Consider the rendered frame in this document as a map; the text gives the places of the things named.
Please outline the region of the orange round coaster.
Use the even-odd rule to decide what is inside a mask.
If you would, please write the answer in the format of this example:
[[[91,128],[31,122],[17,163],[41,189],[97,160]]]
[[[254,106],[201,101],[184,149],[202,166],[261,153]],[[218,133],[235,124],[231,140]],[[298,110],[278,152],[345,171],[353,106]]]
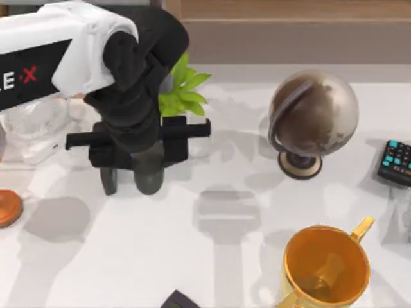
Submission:
[[[9,189],[0,189],[0,228],[15,223],[23,211],[21,197]]]

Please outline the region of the black calculator with teal keys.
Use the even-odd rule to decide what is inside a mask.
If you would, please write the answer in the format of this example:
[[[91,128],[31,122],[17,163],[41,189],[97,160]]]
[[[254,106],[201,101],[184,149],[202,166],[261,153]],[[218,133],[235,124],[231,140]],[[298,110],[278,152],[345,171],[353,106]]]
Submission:
[[[411,144],[388,140],[377,167],[379,177],[411,187]]]

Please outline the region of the clear glass bottle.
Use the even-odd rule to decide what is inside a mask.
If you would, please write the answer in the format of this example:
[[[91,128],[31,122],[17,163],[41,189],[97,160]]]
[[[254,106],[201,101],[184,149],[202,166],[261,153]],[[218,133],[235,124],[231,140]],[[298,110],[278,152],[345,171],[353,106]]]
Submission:
[[[411,244],[411,189],[390,190],[392,217],[390,241],[396,244]]]

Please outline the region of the gold trophy cup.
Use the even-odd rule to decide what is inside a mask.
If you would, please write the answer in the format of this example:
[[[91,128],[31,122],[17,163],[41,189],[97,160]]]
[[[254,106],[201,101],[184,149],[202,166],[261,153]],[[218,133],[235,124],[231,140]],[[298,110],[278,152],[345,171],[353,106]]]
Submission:
[[[275,308],[351,308],[369,285],[360,241],[374,222],[367,216],[350,234],[326,225],[296,232],[284,249],[283,299]]]

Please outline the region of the white translucent container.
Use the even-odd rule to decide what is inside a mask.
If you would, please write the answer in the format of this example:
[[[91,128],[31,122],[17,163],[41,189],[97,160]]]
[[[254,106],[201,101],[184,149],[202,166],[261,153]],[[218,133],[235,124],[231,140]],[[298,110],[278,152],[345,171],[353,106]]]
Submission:
[[[82,100],[57,96],[0,112],[0,170],[33,169],[81,131],[86,115]]]

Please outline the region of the black flat device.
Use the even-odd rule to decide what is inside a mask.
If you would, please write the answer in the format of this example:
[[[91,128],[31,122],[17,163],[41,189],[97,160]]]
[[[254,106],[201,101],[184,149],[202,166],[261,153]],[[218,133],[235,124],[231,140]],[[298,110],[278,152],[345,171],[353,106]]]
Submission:
[[[192,299],[178,290],[167,297],[160,308],[200,308]]]

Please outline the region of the green leafy plant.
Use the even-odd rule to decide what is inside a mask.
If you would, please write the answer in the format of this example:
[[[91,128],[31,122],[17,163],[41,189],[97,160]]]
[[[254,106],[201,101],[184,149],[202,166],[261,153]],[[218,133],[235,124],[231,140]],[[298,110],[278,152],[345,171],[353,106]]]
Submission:
[[[189,55],[185,52],[171,70],[171,77],[171,90],[159,94],[161,117],[175,117],[185,112],[205,116],[202,105],[207,104],[207,100],[196,91],[196,88],[210,79],[211,74],[199,73],[190,67]]]

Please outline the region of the brown globe on stand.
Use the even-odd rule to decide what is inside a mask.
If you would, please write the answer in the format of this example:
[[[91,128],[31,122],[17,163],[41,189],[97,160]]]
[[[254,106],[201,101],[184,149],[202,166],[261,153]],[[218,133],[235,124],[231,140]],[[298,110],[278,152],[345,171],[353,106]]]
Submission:
[[[344,147],[359,122],[359,103],[343,79],[322,71],[299,71],[275,90],[267,138],[277,162],[290,178],[309,180],[322,158]]]

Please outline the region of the dark olive bottle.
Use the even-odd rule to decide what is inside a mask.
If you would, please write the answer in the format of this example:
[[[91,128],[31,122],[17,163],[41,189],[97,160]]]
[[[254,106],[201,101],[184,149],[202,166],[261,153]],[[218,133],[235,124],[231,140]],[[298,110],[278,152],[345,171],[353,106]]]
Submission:
[[[145,195],[155,194],[164,180],[164,146],[157,141],[151,148],[132,154],[134,182]]]

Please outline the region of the wooden cabinet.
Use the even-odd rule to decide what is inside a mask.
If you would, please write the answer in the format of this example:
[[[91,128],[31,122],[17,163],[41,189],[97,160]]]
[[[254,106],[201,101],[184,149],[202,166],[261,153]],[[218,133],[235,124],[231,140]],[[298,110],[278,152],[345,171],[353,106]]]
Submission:
[[[201,64],[411,64],[411,0],[167,0]]]

